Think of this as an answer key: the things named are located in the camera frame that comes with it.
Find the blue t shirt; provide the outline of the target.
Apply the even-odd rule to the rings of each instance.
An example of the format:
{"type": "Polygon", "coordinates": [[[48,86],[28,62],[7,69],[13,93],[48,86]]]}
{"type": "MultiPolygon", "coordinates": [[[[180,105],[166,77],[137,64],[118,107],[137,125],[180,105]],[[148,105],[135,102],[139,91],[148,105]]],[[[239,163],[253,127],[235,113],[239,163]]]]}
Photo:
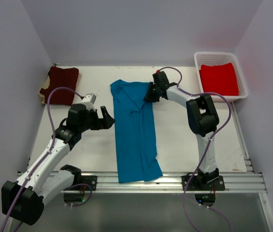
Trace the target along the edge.
{"type": "Polygon", "coordinates": [[[144,101],[148,87],[148,83],[123,80],[110,85],[120,183],[147,182],[162,176],[157,161],[153,107],[144,101]]]}

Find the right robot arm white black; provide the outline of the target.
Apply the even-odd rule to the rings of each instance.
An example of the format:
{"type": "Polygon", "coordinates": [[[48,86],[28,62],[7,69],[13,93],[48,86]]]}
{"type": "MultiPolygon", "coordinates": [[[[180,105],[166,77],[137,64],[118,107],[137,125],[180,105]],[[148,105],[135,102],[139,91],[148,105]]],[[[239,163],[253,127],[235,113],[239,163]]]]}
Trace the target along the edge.
{"type": "Polygon", "coordinates": [[[144,100],[158,102],[160,98],[164,98],[186,108],[189,128],[197,138],[199,164],[195,174],[183,176],[184,188],[189,191],[209,190],[219,178],[212,137],[217,130],[219,117],[211,96],[184,93],[175,82],[169,82],[164,71],[154,73],[153,80],[149,83],[144,100]]]}

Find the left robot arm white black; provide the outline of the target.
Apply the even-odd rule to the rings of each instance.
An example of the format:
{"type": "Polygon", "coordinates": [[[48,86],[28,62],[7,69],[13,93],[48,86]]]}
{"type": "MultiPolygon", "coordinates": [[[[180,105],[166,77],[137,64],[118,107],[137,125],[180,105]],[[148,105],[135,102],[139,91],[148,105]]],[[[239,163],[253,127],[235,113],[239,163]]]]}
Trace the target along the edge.
{"type": "Polygon", "coordinates": [[[16,181],[6,181],[1,188],[2,213],[28,225],[35,224],[44,208],[61,191],[78,189],[84,183],[81,170],[64,165],[58,173],[50,174],[58,163],[80,141],[87,130],[97,131],[111,128],[115,120],[101,107],[102,118],[97,110],[78,103],[70,107],[68,116],[55,130],[44,152],[34,164],[16,181]]]}

